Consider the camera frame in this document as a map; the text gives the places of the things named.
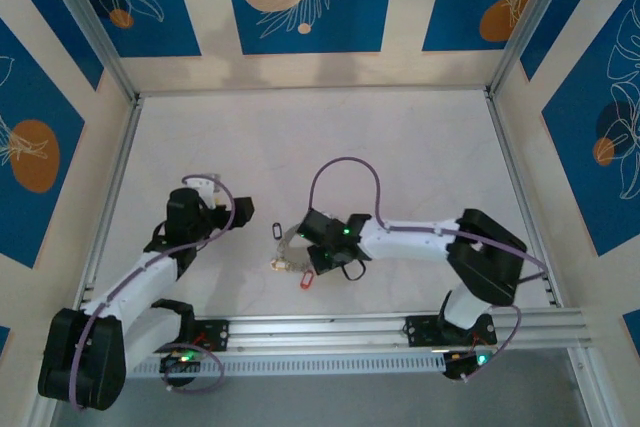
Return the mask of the aluminium side rail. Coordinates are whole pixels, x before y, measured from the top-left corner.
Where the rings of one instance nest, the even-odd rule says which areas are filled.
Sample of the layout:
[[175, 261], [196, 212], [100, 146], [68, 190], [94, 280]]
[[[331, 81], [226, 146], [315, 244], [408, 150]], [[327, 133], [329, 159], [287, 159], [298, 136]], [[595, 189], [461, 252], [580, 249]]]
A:
[[99, 268], [109, 229], [115, 212], [115, 207], [121, 185], [124, 179], [126, 166], [132, 149], [135, 133], [139, 124], [143, 100], [136, 97], [131, 106], [130, 113], [121, 136], [115, 164], [110, 174], [107, 195], [101, 211], [96, 233], [91, 243], [84, 270], [80, 277], [79, 285], [73, 301], [74, 307], [85, 303], [86, 295], [91, 295], [94, 290], [96, 272]]
[[552, 270], [550, 269], [550, 261], [548, 259], [547, 251], [541, 237], [541, 232], [535, 222], [531, 202], [529, 201], [529, 198], [527, 196], [525, 178], [523, 176], [523, 171], [518, 163], [515, 144], [512, 142], [512, 139], [507, 132], [506, 124], [503, 120], [500, 109], [496, 104], [496, 101], [494, 100], [494, 96], [490, 93], [488, 88], [484, 90], [484, 95], [486, 98], [487, 108], [498, 138], [498, 143], [502, 151], [505, 165], [513, 186], [520, 214], [524, 222], [530, 246], [530, 254], [537, 260], [541, 261], [547, 268], [546, 271], [538, 269], [538, 272], [540, 273], [540, 281], [544, 285], [545, 291], [547, 292], [549, 305], [553, 307], [562, 307], [562, 299], [557, 292], [554, 275]]

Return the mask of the aluminium front rail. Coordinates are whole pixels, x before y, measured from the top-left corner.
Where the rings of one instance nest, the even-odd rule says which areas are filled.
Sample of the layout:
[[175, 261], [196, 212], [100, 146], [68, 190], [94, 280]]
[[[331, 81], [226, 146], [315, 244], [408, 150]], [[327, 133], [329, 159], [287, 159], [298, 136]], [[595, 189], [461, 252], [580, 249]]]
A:
[[[230, 317], [230, 352], [383, 351], [408, 349], [406, 313]], [[592, 336], [575, 308], [500, 308], [491, 313], [500, 344], [511, 349], [588, 347]]]

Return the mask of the aluminium frame post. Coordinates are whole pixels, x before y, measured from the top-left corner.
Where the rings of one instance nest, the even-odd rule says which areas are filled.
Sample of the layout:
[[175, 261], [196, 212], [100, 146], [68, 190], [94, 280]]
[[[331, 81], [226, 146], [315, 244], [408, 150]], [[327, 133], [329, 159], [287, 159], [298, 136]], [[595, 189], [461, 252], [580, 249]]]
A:
[[552, 0], [529, 0], [516, 24], [504, 52], [486, 86], [487, 98], [494, 100], [505, 86], [512, 69], [519, 62]]
[[109, 72], [124, 97], [132, 104], [138, 100], [138, 90], [127, 74], [121, 58], [89, 0], [62, 0], [82, 31], [85, 39]]

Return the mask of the silver chain keyring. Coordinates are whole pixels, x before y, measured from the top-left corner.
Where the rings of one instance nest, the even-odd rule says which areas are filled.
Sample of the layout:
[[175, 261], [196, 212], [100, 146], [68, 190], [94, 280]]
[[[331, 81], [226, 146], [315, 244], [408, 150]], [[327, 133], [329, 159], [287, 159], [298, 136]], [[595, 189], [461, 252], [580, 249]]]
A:
[[276, 255], [273, 258], [286, 259], [291, 264], [290, 270], [286, 272], [304, 273], [312, 267], [307, 248], [291, 246], [291, 242], [297, 235], [298, 227], [299, 225], [296, 224], [285, 231], [282, 239], [277, 243]]

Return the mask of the black controller board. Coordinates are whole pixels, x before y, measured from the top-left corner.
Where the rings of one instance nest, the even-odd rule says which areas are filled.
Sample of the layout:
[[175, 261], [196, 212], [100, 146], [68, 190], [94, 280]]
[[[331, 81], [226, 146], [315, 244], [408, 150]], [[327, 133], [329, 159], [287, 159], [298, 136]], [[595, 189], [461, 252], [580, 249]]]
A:
[[157, 353], [160, 355], [161, 374], [195, 373], [200, 369], [202, 355], [193, 349], [162, 347]]
[[486, 365], [493, 357], [489, 350], [469, 350], [443, 354], [445, 371], [443, 375], [453, 381], [465, 381]]

